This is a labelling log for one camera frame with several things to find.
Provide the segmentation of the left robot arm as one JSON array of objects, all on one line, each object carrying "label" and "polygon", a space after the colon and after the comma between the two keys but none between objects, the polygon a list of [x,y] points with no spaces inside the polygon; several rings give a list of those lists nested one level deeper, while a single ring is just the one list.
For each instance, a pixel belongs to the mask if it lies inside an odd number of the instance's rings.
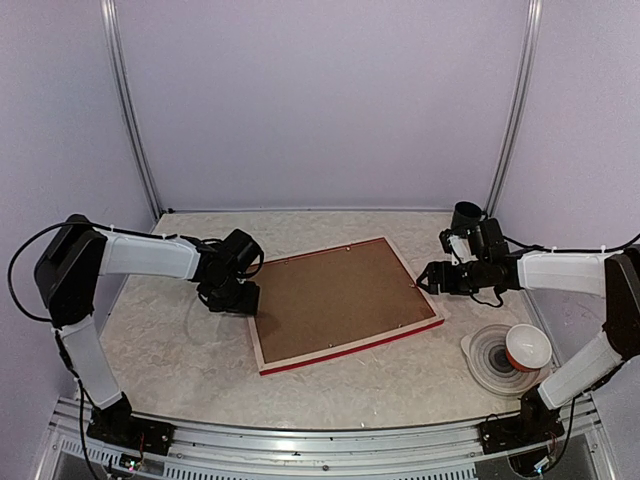
[{"label": "left robot arm", "polygon": [[[33,267],[35,288],[44,313],[23,305],[14,286],[20,256],[45,235],[52,237]],[[169,278],[194,284],[196,296],[213,313],[254,316],[260,288],[253,277],[264,265],[259,243],[235,229],[224,238],[143,233],[100,225],[74,214],[24,241],[6,270],[16,308],[52,329],[63,364],[90,405],[88,433],[121,445],[142,435],[141,419],[119,386],[103,349],[95,322],[96,297],[110,276]]]}]

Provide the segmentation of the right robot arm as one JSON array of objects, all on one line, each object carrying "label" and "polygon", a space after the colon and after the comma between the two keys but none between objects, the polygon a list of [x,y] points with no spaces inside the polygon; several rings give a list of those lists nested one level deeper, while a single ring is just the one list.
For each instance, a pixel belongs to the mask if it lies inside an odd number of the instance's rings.
[{"label": "right robot arm", "polygon": [[487,452],[561,435],[561,408],[605,385],[639,355],[639,239],[619,246],[558,248],[503,234],[495,218],[455,220],[439,235],[447,259],[432,261],[416,284],[431,294],[475,298],[524,291],[563,361],[529,388],[517,414],[478,426]]}]

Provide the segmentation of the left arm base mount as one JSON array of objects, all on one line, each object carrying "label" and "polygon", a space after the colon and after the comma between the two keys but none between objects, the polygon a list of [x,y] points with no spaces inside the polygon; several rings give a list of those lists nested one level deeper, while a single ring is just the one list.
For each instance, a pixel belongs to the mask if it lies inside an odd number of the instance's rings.
[{"label": "left arm base mount", "polygon": [[156,420],[131,417],[122,429],[109,429],[97,421],[87,427],[87,435],[109,445],[135,450],[142,454],[167,456],[175,426]]}]

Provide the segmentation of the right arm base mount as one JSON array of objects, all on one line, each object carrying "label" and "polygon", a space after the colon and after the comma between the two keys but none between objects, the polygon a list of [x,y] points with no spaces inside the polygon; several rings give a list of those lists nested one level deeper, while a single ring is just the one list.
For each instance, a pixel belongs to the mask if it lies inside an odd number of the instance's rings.
[{"label": "right arm base mount", "polygon": [[519,416],[485,420],[477,425],[477,430],[485,455],[550,441],[553,436],[565,434],[560,421],[551,421],[542,427],[534,425],[533,429],[527,430]]}]

